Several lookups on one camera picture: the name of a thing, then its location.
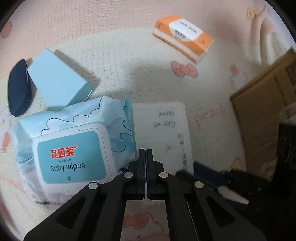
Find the white paper sheet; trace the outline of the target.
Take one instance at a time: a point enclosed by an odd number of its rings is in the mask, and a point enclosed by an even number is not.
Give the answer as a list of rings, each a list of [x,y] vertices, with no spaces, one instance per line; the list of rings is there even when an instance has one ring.
[[[164,170],[194,173],[185,105],[181,102],[133,103],[133,129],[137,150],[151,149]]]

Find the orange tissue pack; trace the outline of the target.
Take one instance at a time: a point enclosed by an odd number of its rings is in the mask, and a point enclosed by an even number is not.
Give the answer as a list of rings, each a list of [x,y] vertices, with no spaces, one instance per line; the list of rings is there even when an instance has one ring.
[[[153,35],[168,43],[194,63],[202,60],[214,39],[178,15],[158,19]]]

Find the light blue box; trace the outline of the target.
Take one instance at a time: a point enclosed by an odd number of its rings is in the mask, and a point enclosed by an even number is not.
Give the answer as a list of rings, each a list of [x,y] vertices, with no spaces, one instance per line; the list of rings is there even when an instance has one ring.
[[[33,60],[28,73],[52,111],[85,101],[92,94],[92,85],[49,49]]]

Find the brown cardboard box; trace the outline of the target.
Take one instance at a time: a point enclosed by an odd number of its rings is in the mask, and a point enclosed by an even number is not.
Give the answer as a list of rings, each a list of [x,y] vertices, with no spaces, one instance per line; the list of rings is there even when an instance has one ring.
[[[278,126],[295,114],[295,51],[289,49],[230,96],[243,138],[247,171],[272,180]]]

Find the pink cartoon bed sheet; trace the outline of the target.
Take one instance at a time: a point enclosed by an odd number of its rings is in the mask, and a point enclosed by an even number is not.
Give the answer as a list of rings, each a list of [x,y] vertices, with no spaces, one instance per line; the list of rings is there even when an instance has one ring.
[[[213,39],[197,76],[174,73],[189,59],[153,36],[179,15]],[[185,105],[195,161],[218,170],[244,160],[229,100],[295,41],[265,1],[25,1],[1,32],[1,108],[10,70],[48,48],[92,84],[93,97]]]

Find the dark blue denim case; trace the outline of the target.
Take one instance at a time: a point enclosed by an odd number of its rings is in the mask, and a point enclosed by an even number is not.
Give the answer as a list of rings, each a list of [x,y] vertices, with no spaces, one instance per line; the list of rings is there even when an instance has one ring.
[[[25,59],[21,59],[10,71],[8,78],[8,105],[11,115],[24,114],[32,102],[31,77]]]

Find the baby wipes pack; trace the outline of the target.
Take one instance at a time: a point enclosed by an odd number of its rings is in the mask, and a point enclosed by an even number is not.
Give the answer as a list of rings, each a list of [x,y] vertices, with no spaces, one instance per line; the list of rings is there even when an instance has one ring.
[[[18,120],[11,135],[23,189],[62,205],[90,182],[110,182],[135,160],[132,102],[108,96]]]

